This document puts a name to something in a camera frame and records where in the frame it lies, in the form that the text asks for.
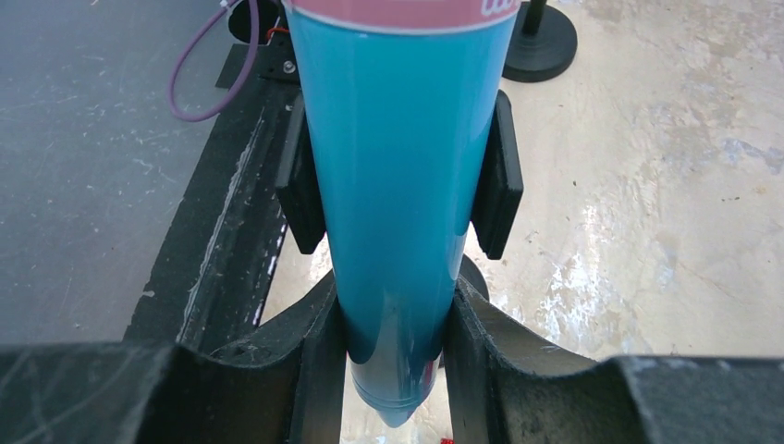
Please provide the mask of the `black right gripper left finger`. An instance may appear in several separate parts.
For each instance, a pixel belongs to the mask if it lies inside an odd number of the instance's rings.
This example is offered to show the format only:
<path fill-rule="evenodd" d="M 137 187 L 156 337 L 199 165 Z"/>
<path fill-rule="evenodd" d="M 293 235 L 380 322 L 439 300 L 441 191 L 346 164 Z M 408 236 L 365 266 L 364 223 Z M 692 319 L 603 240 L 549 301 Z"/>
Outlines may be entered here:
<path fill-rule="evenodd" d="M 336 443 L 346 346 L 332 275 L 212 354 L 139 341 L 5 346 L 5 443 Z"/>

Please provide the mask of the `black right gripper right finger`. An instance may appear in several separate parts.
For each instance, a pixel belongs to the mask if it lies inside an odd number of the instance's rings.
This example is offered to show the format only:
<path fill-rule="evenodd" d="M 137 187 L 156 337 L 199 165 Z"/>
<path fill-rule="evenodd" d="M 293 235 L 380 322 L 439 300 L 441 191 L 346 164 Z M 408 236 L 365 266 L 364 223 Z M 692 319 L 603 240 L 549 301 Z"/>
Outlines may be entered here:
<path fill-rule="evenodd" d="M 461 279 L 445 345 L 458 443 L 779 443 L 779 358 L 619 355 L 558 347 Z"/>

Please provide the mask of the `blue toy microphone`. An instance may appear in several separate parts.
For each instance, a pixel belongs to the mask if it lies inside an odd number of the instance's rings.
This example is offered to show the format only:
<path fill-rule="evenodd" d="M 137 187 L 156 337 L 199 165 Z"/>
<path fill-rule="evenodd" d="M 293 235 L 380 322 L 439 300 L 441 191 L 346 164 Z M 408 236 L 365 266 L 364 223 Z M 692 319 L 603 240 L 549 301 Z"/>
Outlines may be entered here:
<path fill-rule="evenodd" d="M 350 371 L 390 427 L 435 381 L 517 1 L 287 1 Z"/>

